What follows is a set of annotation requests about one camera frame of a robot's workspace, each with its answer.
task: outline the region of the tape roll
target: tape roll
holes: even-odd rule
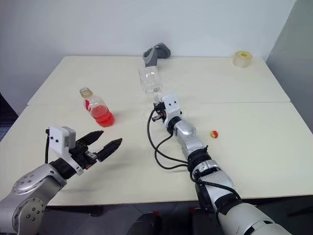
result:
[[[252,55],[247,51],[240,50],[235,53],[233,64],[237,67],[246,68],[251,64]]]

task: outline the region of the red liquid bottle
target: red liquid bottle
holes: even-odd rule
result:
[[[112,126],[114,123],[114,116],[107,108],[103,99],[93,95],[92,91],[87,87],[79,90],[82,98],[85,99],[84,107],[93,116],[96,122],[103,127]]]

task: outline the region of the white table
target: white table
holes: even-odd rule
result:
[[[197,200],[186,170],[167,171],[156,164],[145,130],[150,107],[112,105],[111,110],[116,123],[90,148],[99,151],[122,137],[120,148],[82,176],[72,177],[49,204]],[[243,198],[313,194],[312,133],[291,103],[183,104],[182,111]],[[50,125],[69,126],[78,138],[101,129],[82,105],[28,106],[0,143],[0,199],[20,176],[44,162],[45,129]],[[161,123],[152,129],[155,142],[167,136]],[[213,129],[220,133],[217,139],[209,135]],[[162,151],[183,159],[176,140],[169,140]],[[55,159],[53,152],[49,159]]]
[[[109,107],[140,108],[149,103],[140,85],[141,63],[141,57],[64,57],[28,104],[81,104],[79,89],[89,87]],[[222,57],[173,57],[158,60],[158,67],[164,94],[175,92],[181,104],[290,100],[262,58],[245,69]]]

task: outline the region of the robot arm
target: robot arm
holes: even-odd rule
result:
[[[88,145],[103,131],[91,132],[77,141],[75,131],[68,127],[51,126],[48,133],[49,145],[59,158],[22,176],[0,201],[0,233],[37,234],[48,202],[67,184],[67,179],[83,174],[96,160],[104,161],[122,142],[114,140],[100,152],[91,153]]]
[[[255,206],[241,201],[230,177],[197,137],[195,127],[182,119],[177,97],[164,96],[154,106],[158,115],[152,121],[162,119],[167,131],[176,136],[201,208],[216,214],[226,235],[290,235]]]

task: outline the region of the red liquid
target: red liquid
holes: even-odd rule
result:
[[[98,106],[93,108],[91,111],[91,115],[100,126],[112,126],[114,123],[113,114],[105,106]]]

